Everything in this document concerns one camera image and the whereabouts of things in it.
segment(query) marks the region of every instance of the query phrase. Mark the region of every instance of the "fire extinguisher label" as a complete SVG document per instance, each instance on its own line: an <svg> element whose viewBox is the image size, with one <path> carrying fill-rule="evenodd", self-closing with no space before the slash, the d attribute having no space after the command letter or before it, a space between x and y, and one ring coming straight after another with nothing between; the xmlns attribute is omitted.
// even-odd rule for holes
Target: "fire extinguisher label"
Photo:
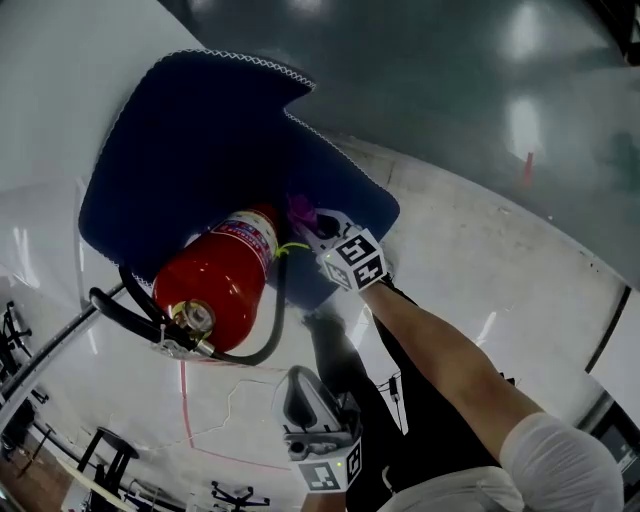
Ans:
<svg viewBox="0 0 640 512"><path fill-rule="evenodd" d="M232 236L248 245L256 253L265 277L278 248L276 230L260 212L245 210L232 213L212 233Z"/></svg>

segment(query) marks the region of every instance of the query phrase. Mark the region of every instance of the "fire extinguisher hose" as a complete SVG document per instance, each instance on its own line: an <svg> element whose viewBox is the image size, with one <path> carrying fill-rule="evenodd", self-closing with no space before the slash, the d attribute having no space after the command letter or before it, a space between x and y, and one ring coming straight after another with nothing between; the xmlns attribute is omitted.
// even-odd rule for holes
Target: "fire extinguisher hose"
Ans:
<svg viewBox="0 0 640 512"><path fill-rule="evenodd" d="M284 327L284 310L285 297L287 287L287 253L282 253L278 258L278 278L276 284L276 307L273 319L273 327L271 335L264 346L249 356L232 356L230 354L215 354L218 359L228 363L243 364L246 366L257 366L266 361L271 354L274 353L280 338L282 337L282 329Z"/></svg>
<svg viewBox="0 0 640 512"><path fill-rule="evenodd" d="M287 280L287 252L283 251L278 258L278 276L275 317L271 335L265 345L248 356L233 356L214 352L211 358L228 363L241 364L245 366L257 366L263 363L273 354L282 336L284 326L286 280ZM153 301L153 299L142 289L135 277L126 267L120 268L120 276L125 288L134 301L149 316L146 319L133 311L118 304L99 288L91 288L89 297L95 308L107 318L120 324L125 329L149 340L152 343L159 343L163 337L175 341L186 350L193 350L197 342L192 340L188 334L175 324L171 323L168 315Z"/></svg>

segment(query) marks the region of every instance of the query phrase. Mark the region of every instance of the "shiny floor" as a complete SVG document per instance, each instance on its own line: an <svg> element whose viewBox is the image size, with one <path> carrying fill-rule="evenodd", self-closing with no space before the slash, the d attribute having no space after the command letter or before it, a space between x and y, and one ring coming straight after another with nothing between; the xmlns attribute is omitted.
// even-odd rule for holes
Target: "shiny floor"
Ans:
<svg viewBox="0 0 640 512"><path fill-rule="evenodd" d="M306 122L497 192L640 286L640 69L586 0L161 2L309 73Z"/></svg>
<svg viewBox="0 0 640 512"><path fill-rule="evenodd" d="M351 138L336 142L400 202L401 217L384 240L397 286L475 340L551 413L578 421L602 392L583 368L610 320L619 279L504 198L389 150ZM75 314L90 286L117 281L109 262L74 241L70 220L81 193L82 181L60 180L3 194L3 251L14 255L5 261L24 282L2 278L0 299L16 301L34 331L33 348ZM384 382L396 368L370 312L357 296L338 292L332 300L370 377ZM238 350L264 341L273 302L267 290ZM78 454L98 426L131 442L141 459L125 482L135 477L181 500L206 496L211 480L253 485L276 510L289 510L303 493L287 469L270 408L288 367L315 366L301 318L287 310L282 344L258 369L177 361L102 318L44 375L51 401L40 418Z"/></svg>

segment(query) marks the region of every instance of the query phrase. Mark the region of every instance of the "white sleeve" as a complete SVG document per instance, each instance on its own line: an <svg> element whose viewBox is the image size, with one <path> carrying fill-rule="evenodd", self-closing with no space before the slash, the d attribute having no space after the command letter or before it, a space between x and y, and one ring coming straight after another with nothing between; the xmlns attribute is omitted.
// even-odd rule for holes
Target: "white sleeve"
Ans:
<svg viewBox="0 0 640 512"><path fill-rule="evenodd" d="M536 512L619 512L624 507L622 474L607 448L546 413L516 425L502 446L500 464Z"/></svg>

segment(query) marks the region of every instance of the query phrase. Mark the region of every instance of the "purple object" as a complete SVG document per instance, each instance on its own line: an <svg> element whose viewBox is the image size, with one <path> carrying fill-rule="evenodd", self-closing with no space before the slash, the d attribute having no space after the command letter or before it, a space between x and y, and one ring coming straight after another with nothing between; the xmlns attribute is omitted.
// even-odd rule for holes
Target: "purple object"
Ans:
<svg viewBox="0 0 640 512"><path fill-rule="evenodd" d="M299 235L302 234L298 229L300 224L306 226L309 230L316 232L318 229L318 216L316 209L305 196L297 194L288 196L289 211L287 217L291 222L293 229Z"/></svg>

